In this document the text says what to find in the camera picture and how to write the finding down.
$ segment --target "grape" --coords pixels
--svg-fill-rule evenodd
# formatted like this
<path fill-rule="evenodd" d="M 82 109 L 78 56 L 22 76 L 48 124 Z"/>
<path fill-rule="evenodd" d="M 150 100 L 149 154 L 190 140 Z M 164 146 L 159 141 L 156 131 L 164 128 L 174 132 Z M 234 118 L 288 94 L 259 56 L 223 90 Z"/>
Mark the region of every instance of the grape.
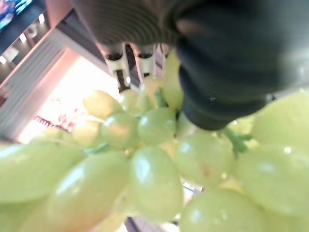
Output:
<path fill-rule="evenodd" d="M 225 182 L 223 182 L 220 185 L 220 188 L 233 190 L 233 191 L 236 191 L 236 192 L 241 193 L 243 195 L 245 194 L 245 192 L 242 189 L 239 181 L 232 176 L 230 176 Z"/>
<path fill-rule="evenodd" d="M 177 170 L 158 147 L 141 148 L 131 158 L 129 192 L 138 212 L 156 222 L 172 220 L 182 208 Z"/>
<path fill-rule="evenodd" d="M 104 143 L 104 139 L 100 136 L 99 128 L 101 123 L 98 121 L 88 120 L 83 124 L 77 125 L 72 131 L 72 138 L 75 142 L 85 148 L 98 147 Z"/>
<path fill-rule="evenodd" d="M 308 150 L 309 91 L 274 101 L 256 114 L 252 135 L 262 144 L 303 147 Z"/>
<path fill-rule="evenodd" d="M 47 203 L 50 220 L 63 228 L 88 230 L 107 216 L 127 183 L 124 152 L 91 156 L 72 169 Z"/>
<path fill-rule="evenodd" d="M 146 112 L 154 109 L 148 95 L 145 92 L 140 92 L 136 102 L 137 114 L 143 115 Z"/>
<path fill-rule="evenodd" d="M 100 133 L 114 148 L 135 147 L 139 143 L 137 134 L 138 120 L 127 113 L 110 116 L 101 126 Z"/>
<path fill-rule="evenodd" d="M 84 232 L 62 230 L 62 228 L 53 224 L 47 217 L 46 202 L 37 207 L 22 224 L 18 232 Z"/>
<path fill-rule="evenodd" d="M 136 207 L 133 204 L 127 189 L 123 192 L 123 195 L 119 198 L 118 202 L 115 204 L 114 210 L 120 214 L 124 214 L 129 217 L 137 215 Z"/>
<path fill-rule="evenodd" d="M 30 142 L 39 142 L 39 141 L 44 142 L 44 141 L 54 141 L 54 140 L 63 140 L 71 144 L 75 143 L 70 133 L 60 128 L 57 128 L 57 127 L 47 128 L 41 134 L 32 138 Z"/>
<path fill-rule="evenodd" d="M 181 139 L 186 135 L 194 134 L 197 132 L 213 134 L 212 131 L 203 130 L 202 128 L 199 128 L 196 125 L 194 125 L 192 122 L 188 120 L 186 115 L 183 112 L 181 112 L 178 117 L 176 137 L 178 139 Z"/>
<path fill-rule="evenodd" d="M 46 196 L 72 166 L 85 158 L 76 148 L 56 142 L 13 145 L 0 151 L 0 203 Z"/>
<path fill-rule="evenodd" d="M 156 101 L 155 92 L 159 88 L 161 88 L 162 85 L 163 81 L 161 79 L 148 76 L 147 78 L 143 79 L 143 82 L 141 83 L 139 98 L 144 98 L 145 96 L 148 96 L 152 108 L 157 108 L 158 104 Z"/>
<path fill-rule="evenodd" d="M 91 230 L 91 232 L 116 232 L 125 220 L 125 215 L 113 212 L 108 215 L 98 226 Z"/>
<path fill-rule="evenodd" d="M 111 95 L 99 90 L 84 98 L 83 103 L 89 114 L 103 120 L 123 111 L 121 105 Z"/>
<path fill-rule="evenodd" d="M 309 215 L 309 156 L 283 146 L 262 146 L 239 157 L 237 176 L 264 208 L 287 215 Z"/>
<path fill-rule="evenodd" d="M 176 51 L 172 50 L 164 66 L 163 96 L 169 107 L 180 110 L 183 103 L 183 90 L 180 85 L 178 69 L 180 62 Z"/>
<path fill-rule="evenodd" d="M 255 115 L 241 117 L 230 124 L 228 127 L 238 134 L 250 134 Z"/>
<path fill-rule="evenodd" d="M 0 231 L 19 232 L 20 227 L 29 215 L 43 203 L 43 200 L 0 205 Z"/>
<path fill-rule="evenodd" d="M 176 131 L 175 112 L 169 108 L 148 111 L 140 120 L 138 134 L 147 145 L 158 145 L 171 140 Z"/>
<path fill-rule="evenodd" d="M 287 217 L 265 212 L 269 232 L 308 232 L 309 217 Z"/>
<path fill-rule="evenodd" d="M 244 196 L 229 190 L 208 190 L 188 203 L 181 232 L 266 232 L 261 211 Z"/>
<path fill-rule="evenodd" d="M 159 147 L 164 150 L 172 160 L 175 160 L 178 148 L 178 140 L 172 139 L 170 141 L 160 144 Z"/>
<path fill-rule="evenodd" d="M 126 89 L 125 91 L 121 92 L 118 98 L 118 102 L 121 104 L 124 111 L 129 114 L 135 115 L 139 112 L 137 108 L 138 96 L 138 92 L 135 92 L 131 89 Z"/>
<path fill-rule="evenodd" d="M 229 174 L 234 164 L 230 146 L 207 133 L 188 135 L 180 140 L 175 160 L 183 177 L 195 184 L 213 186 Z"/>

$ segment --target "ceiling light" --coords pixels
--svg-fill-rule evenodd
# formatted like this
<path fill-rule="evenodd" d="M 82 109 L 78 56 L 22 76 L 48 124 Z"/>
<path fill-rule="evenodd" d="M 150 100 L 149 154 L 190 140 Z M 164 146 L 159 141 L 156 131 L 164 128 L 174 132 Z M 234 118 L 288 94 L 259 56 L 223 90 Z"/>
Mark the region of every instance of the ceiling light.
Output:
<path fill-rule="evenodd" d="M 0 56 L 0 63 L 5 64 L 6 63 L 6 58 L 4 56 Z"/>
<path fill-rule="evenodd" d="M 39 15 L 39 22 L 40 22 L 41 24 L 43 24 L 43 23 L 45 22 L 45 18 L 44 18 L 44 15 L 43 15 L 43 14 L 40 14 L 40 15 Z"/>
<path fill-rule="evenodd" d="M 126 82 L 127 82 L 128 84 L 130 84 L 130 83 L 131 83 L 131 77 L 127 76 L 127 77 L 126 77 Z"/>
<path fill-rule="evenodd" d="M 19 38 L 20 38 L 20 41 L 21 41 L 22 43 L 24 43 L 24 42 L 27 41 L 27 38 L 26 38 L 26 36 L 25 36 L 24 33 L 22 33 L 22 34 L 19 36 Z"/>

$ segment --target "grape bunch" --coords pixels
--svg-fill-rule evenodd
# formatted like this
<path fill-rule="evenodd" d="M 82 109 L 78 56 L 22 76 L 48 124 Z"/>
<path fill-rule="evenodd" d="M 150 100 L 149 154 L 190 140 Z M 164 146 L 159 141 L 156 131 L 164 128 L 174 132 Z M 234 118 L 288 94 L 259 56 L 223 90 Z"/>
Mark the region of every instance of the grape bunch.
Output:
<path fill-rule="evenodd" d="M 0 232 L 114 232 L 127 217 L 180 215 L 181 232 L 309 231 L 309 92 L 221 131 L 180 112 L 179 62 L 115 100 L 84 99 L 92 118 L 0 147 Z M 203 187 L 184 202 L 183 183 Z"/>

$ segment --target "television screen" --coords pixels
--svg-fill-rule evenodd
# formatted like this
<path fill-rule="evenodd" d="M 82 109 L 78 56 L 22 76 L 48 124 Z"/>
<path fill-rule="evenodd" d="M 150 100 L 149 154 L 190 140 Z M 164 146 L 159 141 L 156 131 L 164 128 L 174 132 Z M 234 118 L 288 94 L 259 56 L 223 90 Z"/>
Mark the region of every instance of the television screen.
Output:
<path fill-rule="evenodd" d="M 0 0 L 0 31 L 33 0 Z"/>

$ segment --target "grape stem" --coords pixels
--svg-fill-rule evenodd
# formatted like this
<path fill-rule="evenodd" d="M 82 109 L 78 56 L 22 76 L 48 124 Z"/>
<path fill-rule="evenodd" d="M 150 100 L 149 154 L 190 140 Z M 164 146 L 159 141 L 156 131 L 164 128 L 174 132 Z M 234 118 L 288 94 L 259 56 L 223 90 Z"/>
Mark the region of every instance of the grape stem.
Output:
<path fill-rule="evenodd" d="M 95 149 L 93 153 L 96 154 L 96 153 L 104 152 L 106 151 L 108 147 L 109 147 L 108 143 L 103 143 L 97 149 Z"/>
<path fill-rule="evenodd" d="M 155 95 L 156 103 L 159 108 L 168 106 L 163 98 L 163 91 L 161 88 L 158 88 L 156 92 L 154 93 L 154 95 Z"/>
<path fill-rule="evenodd" d="M 87 154 L 91 154 L 91 155 L 95 155 L 97 153 L 100 153 L 100 152 L 104 152 L 106 151 L 106 149 L 109 147 L 109 145 L 107 143 L 103 143 L 101 144 L 98 148 L 84 148 L 83 151 Z"/>
<path fill-rule="evenodd" d="M 225 134 L 226 137 L 229 138 L 229 140 L 233 144 L 233 151 L 234 151 L 236 158 L 238 156 L 238 153 L 243 153 L 248 150 L 247 146 L 244 143 L 244 140 L 247 140 L 249 137 L 247 138 L 247 137 L 241 136 L 229 128 L 223 129 L 222 133 Z"/>

